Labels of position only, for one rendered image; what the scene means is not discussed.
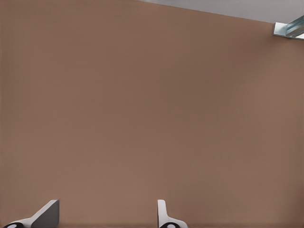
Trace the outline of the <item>silver frame post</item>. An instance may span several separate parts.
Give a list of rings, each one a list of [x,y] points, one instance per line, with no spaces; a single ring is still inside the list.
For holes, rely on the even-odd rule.
[[[304,15],[287,24],[275,22],[273,35],[304,40]]]

